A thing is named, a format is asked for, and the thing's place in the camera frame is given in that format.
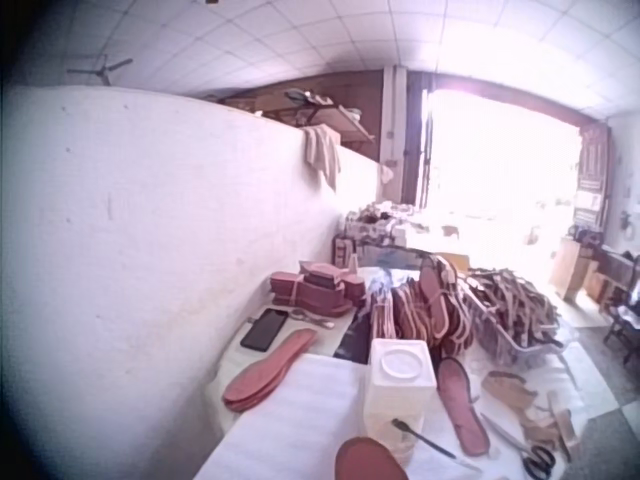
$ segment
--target doorway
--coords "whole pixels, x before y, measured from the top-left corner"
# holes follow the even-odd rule
[[[458,91],[430,94],[423,109],[433,121],[430,221],[457,228],[473,266],[546,277],[573,223],[578,128]]]

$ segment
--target ceiling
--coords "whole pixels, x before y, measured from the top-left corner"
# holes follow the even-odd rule
[[[404,65],[527,90],[596,118],[640,110],[640,0],[59,0],[20,84],[225,94]]]

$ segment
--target plastic basket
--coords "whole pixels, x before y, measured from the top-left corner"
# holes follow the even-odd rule
[[[569,344],[578,338],[577,330],[558,317],[558,327],[553,336],[562,343],[562,347],[548,343],[522,348],[507,335],[496,316],[487,310],[469,287],[464,282],[460,283],[464,292],[463,302],[471,316],[476,340],[496,360],[496,363],[503,367],[527,369],[539,366],[543,363],[545,355],[558,355],[564,352]]]

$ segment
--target ceiling fan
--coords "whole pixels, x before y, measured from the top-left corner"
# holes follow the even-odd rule
[[[121,67],[124,67],[125,65],[129,65],[130,63],[133,63],[133,58],[127,58],[126,60],[114,63],[113,65],[107,65],[107,59],[105,57],[102,68],[100,68],[99,70],[82,70],[76,68],[68,68],[67,73],[84,73],[95,75],[100,80],[102,80],[103,85],[110,87],[111,81],[109,80],[109,72],[113,72]]]

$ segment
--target wooden shelf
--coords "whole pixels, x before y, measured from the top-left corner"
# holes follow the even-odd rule
[[[296,125],[304,115],[304,125]],[[343,142],[373,142],[374,137],[354,120],[341,105],[304,105],[302,107],[280,108],[262,113],[291,126],[308,126],[325,124],[338,132]]]

